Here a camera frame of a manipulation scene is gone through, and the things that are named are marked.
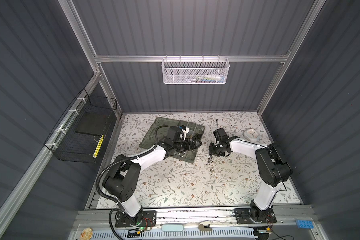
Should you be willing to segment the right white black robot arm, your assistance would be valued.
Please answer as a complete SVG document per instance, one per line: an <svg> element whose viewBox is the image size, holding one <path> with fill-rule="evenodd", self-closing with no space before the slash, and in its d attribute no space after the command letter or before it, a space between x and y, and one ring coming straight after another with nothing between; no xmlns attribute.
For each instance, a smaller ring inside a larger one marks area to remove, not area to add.
<svg viewBox="0 0 360 240"><path fill-rule="evenodd" d="M290 165L283 159L284 153L281 148L277 144L263 146L237 136L230 137L223 128L213 131L213 134L216 143L210 144L210 155L225 157L236 153L256 160L262 183L253 204L260 211L271 208L276 194L287 189L285 181L293 173Z"/></svg>

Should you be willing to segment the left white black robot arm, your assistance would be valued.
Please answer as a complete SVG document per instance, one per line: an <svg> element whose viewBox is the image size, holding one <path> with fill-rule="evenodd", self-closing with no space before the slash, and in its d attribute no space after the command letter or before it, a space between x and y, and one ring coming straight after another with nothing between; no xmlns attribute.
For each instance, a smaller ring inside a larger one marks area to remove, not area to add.
<svg viewBox="0 0 360 240"><path fill-rule="evenodd" d="M97 193L115 202L129 218L140 218L143 207L135 196L140 174L155 163L176 153L193 151L202 146L196 137L188 137L186 126L159 126L155 129L155 144L148 150L131 157L119 155L96 178Z"/></svg>

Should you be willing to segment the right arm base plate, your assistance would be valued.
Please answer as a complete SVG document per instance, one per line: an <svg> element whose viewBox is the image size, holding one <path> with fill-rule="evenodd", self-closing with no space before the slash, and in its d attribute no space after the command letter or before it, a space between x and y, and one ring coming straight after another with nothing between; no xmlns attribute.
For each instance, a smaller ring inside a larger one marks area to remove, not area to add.
<svg viewBox="0 0 360 240"><path fill-rule="evenodd" d="M236 208L233 216L238 224L275 224L277 222L272 208L264 211L257 208Z"/></svg>

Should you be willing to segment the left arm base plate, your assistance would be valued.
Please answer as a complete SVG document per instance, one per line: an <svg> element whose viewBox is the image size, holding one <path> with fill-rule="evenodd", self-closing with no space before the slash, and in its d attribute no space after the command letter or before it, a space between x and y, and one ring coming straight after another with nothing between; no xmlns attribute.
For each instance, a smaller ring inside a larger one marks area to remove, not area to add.
<svg viewBox="0 0 360 240"><path fill-rule="evenodd" d="M157 211L140 210L135 217L130 217L126 213L117 213L115 227L154 227L156 225Z"/></svg>

